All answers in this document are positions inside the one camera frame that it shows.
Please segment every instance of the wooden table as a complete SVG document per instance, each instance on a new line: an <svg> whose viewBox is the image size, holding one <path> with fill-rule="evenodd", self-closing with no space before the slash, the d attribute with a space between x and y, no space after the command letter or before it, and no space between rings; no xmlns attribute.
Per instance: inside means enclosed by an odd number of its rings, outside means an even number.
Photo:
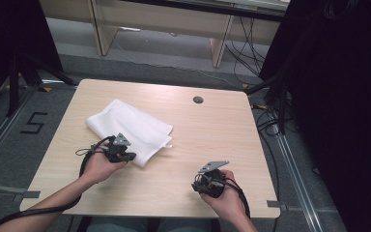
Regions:
<svg viewBox="0 0 371 232"><path fill-rule="evenodd" d="M195 103L199 96L203 103ZM243 92L85 79L43 158L21 210L43 200L78 177L83 157L76 150L100 140L85 120L119 99L173 125L170 149L156 153L143 169L129 164L87 190L66 214L90 216L216 218L193 191L197 171L208 161L229 160L253 218L277 218L270 173L246 95Z"/></svg>

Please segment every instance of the wooden desk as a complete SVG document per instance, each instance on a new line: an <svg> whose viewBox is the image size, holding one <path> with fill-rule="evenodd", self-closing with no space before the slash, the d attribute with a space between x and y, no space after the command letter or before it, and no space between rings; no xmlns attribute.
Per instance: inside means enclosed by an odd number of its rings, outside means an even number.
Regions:
<svg viewBox="0 0 371 232"><path fill-rule="evenodd" d="M204 102L193 102L200 96ZM100 140L85 120L114 99L126 102L173 125L171 149L162 149L141 169L134 164L86 191L66 214L91 216L216 218L191 183L211 160L230 160L253 218L276 218L278 208L254 119L243 92L85 79L43 158L29 190L39 199L24 199L25 210L78 176L83 157L74 152Z"/></svg>

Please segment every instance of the desk leg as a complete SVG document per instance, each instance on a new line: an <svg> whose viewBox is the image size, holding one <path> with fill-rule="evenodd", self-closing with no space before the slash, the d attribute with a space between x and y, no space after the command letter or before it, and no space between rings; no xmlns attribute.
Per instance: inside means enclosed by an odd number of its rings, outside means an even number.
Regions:
<svg viewBox="0 0 371 232"><path fill-rule="evenodd" d="M210 44L212 48L213 54L213 66L215 68L219 68L221 64L222 54L224 53L225 42L228 38L228 33L230 32L231 25L233 24L234 17L232 15L228 15L225 20L224 29L221 32L220 39L210 39Z"/></svg>
<svg viewBox="0 0 371 232"><path fill-rule="evenodd" d="M113 45L119 27L106 25L104 17L101 14L101 6L98 6L97 0L88 0L88 5L95 32L98 54L104 56L107 54L110 46Z"/></svg>

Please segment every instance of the folded white towel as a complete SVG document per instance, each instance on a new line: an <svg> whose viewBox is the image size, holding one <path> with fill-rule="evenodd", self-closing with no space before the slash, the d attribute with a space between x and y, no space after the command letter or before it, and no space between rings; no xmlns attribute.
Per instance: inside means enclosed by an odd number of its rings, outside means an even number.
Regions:
<svg viewBox="0 0 371 232"><path fill-rule="evenodd" d="M86 125L101 139L122 133L131 143L127 152L137 156L134 163L146 166L149 159L171 140L173 126L122 101L115 100L101 113L86 120Z"/></svg>

